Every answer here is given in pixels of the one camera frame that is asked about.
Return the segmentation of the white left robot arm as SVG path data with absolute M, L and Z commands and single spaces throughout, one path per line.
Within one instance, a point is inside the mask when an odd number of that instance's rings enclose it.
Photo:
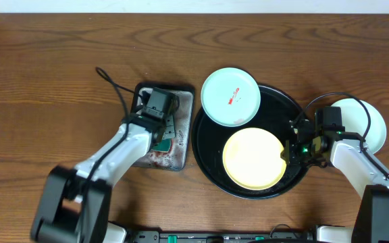
M 133 105 L 117 134 L 96 153 L 73 169 L 54 167 L 47 177 L 43 195 L 30 230 L 36 242 L 102 242 L 108 230 L 113 186 L 137 160 L 163 141 L 165 123 L 182 111 L 180 95 L 192 95 L 188 86 L 159 85 L 150 92 L 135 90 L 142 103 Z M 229 128 L 207 121 L 200 110 L 194 121 L 192 149 L 205 176 L 223 191 L 247 199 L 279 196 L 305 175 L 304 169 L 288 169 L 278 185 L 260 192 L 232 182 L 219 165 L 219 147 Z

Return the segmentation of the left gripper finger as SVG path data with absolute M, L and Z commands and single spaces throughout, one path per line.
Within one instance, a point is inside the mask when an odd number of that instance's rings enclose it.
M 167 139 L 172 139 L 174 138 L 175 135 L 175 125 L 174 125 L 174 116 L 170 115 L 167 117 L 166 120 L 166 138 Z
M 171 126 L 166 126 L 161 135 L 160 142 L 171 138 Z

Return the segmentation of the mint green plate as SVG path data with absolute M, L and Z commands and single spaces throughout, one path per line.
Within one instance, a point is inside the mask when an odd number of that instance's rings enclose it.
M 387 136 L 387 128 L 381 113 L 371 104 L 362 101 L 367 108 L 371 125 L 368 134 L 365 137 L 369 150 L 375 154 L 384 145 Z M 364 108 L 354 99 L 341 99 L 332 104 L 332 107 L 341 108 L 342 125 L 347 132 L 356 132 L 364 135 L 368 125 L 367 114 Z
M 237 127 L 248 123 L 257 114 L 260 103 L 258 83 L 249 73 L 235 67 L 214 71 L 202 85 L 202 108 L 221 126 Z

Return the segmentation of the green yellow sponge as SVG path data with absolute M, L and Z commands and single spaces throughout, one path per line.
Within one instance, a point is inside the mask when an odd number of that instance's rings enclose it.
M 172 147 L 172 139 L 166 139 L 156 144 L 151 150 L 160 153 L 167 153 L 170 151 L 171 147 Z

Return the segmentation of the yellow plate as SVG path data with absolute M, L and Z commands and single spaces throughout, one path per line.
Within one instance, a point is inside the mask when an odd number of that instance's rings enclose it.
M 229 178 L 249 190 L 276 185 L 286 171 L 284 147 L 271 132 L 260 128 L 237 131 L 225 143 L 222 162 Z

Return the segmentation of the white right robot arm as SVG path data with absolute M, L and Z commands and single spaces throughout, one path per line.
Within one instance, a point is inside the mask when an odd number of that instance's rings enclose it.
M 290 123 L 296 142 L 282 153 L 289 164 L 338 169 L 361 197 L 352 228 L 317 226 L 314 242 L 389 242 L 389 169 L 369 150 L 363 137 L 347 132 L 338 118 Z

